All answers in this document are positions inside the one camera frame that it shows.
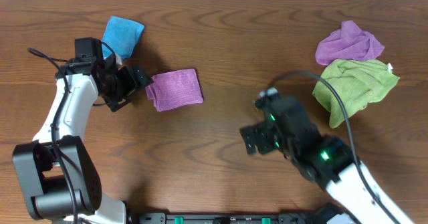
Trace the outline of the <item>pink purple cloth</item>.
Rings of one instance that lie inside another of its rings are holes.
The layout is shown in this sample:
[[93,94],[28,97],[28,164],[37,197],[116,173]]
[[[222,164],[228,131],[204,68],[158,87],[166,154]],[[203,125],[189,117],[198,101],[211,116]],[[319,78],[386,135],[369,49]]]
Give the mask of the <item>pink purple cloth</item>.
[[204,101],[195,69],[157,74],[152,80],[145,90],[158,112]]

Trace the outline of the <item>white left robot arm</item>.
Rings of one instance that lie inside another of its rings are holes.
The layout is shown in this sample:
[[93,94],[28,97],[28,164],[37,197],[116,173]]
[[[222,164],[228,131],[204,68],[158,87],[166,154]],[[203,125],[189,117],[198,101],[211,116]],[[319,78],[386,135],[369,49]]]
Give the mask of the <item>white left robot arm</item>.
[[57,67],[56,96],[40,131],[13,151],[13,164],[31,218],[53,223],[127,223],[124,202],[102,192],[101,180],[83,143],[96,100],[112,112],[151,85],[139,66],[120,66],[106,43],[76,39],[75,57]]

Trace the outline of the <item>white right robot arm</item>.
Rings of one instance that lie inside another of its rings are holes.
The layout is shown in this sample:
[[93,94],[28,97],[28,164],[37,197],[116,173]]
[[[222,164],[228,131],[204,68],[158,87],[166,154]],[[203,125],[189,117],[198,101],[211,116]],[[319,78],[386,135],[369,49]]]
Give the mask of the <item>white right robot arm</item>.
[[241,128],[248,154],[281,152],[307,180],[339,202],[359,223],[411,223],[341,139],[320,134],[292,96],[255,101],[264,121]]

